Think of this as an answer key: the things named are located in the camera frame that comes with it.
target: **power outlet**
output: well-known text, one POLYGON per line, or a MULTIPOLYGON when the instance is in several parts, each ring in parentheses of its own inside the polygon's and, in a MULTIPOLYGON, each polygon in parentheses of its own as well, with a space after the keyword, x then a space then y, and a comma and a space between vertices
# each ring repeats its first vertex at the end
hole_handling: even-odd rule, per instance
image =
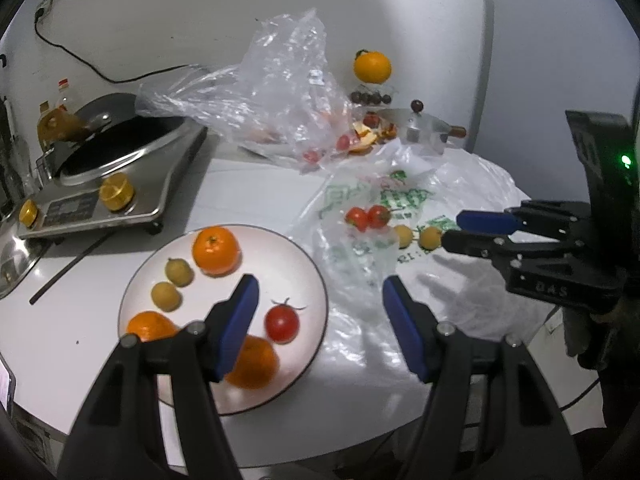
POLYGON ((40 4, 36 7, 36 11, 38 9, 44 9, 44 14, 40 16, 38 22, 41 22, 49 15, 49 13, 51 12, 51 7, 53 7, 53 0, 42 0, 40 2, 40 4))

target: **white table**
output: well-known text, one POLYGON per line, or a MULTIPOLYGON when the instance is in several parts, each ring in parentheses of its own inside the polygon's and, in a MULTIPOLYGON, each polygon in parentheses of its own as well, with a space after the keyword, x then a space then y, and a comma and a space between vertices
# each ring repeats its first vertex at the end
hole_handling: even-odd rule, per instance
MULTIPOLYGON (((185 231, 225 222, 286 232, 322 183, 321 177, 267 164, 212 159, 213 150, 207 141, 170 205, 160 235, 119 232, 29 305, 29 298, 98 234, 70 237, 0 301, 0 351, 17 377, 15 400, 52 428, 70 431, 118 340, 120 298, 153 250, 185 231)), ((239 155, 218 151, 216 156, 239 155)), ((367 368, 343 370, 321 351, 306 376, 276 400, 225 417, 223 425, 239 466, 290 462, 343 449, 422 413, 427 388, 408 372, 387 386, 371 386, 367 373, 367 368)), ((164 404, 161 421, 169 462, 184 465, 174 412, 164 404)))

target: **plate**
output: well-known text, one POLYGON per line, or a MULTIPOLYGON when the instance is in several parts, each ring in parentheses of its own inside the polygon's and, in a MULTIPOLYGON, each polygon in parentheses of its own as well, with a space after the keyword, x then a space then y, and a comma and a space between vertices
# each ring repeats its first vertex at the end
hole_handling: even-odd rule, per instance
MULTIPOLYGON (((318 353, 328 316, 328 299, 318 268, 305 251, 288 238, 261 227, 226 224, 238 239, 242 263, 233 273, 220 278, 206 276, 191 257, 191 246, 199 231, 187 233, 152 254, 136 271, 127 285, 118 314, 118 336, 126 333, 127 323, 139 312, 161 312, 151 301, 151 288, 166 281, 164 265, 169 258, 184 258, 194 269, 195 279, 178 290, 182 304, 165 314, 178 326, 204 319, 210 308, 226 300, 240 277, 253 274, 260 283, 260 301, 249 326, 249 334, 266 338, 264 316, 273 302, 301 308, 300 332, 289 344, 273 347, 280 358, 280 369, 271 383, 259 390, 243 390, 226 381, 211 383, 211 391, 220 415, 246 412, 270 402, 287 390, 308 368, 318 353)), ((158 397, 173 405, 169 376, 158 376, 158 397)))

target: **gas stove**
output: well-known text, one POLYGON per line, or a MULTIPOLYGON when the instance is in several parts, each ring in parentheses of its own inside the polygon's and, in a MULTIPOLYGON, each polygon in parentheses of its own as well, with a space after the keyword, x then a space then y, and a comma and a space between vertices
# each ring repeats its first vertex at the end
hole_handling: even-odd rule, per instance
POLYGON ((161 227, 168 200, 206 128, 187 118, 137 116, 134 102, 131 94, 110 94, 77 113, 87 123, 108 118, 108 125, 77 147, 25 202, 20 238, 137 224, 161 227))

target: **blue gripper pad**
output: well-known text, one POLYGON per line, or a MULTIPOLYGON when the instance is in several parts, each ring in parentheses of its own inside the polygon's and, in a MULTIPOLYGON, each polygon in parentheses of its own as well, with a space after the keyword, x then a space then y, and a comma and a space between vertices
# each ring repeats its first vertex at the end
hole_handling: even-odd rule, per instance
POLYGON ((220 380, 236 364, 240 348, 254 318, 255 309, 258 308, 258 300, 260 300, 258 280, 251 274, 245 274, 228 299, 233 312, 220 336, 220 350, 216 365, 216 374, 220 380))
POLYGON ((407 367, 424 382, 428 378, 429 369, 424 361, 424 343, 407 310, 407 303, 410 301, 413 302, 400 278, 389 276, 382 285, 382 303, 407 367))
POLYGON ((462 230, 488 235, 511 235, 519 231, 522 221, 510 213, 464 210, 456 216, 462 230))

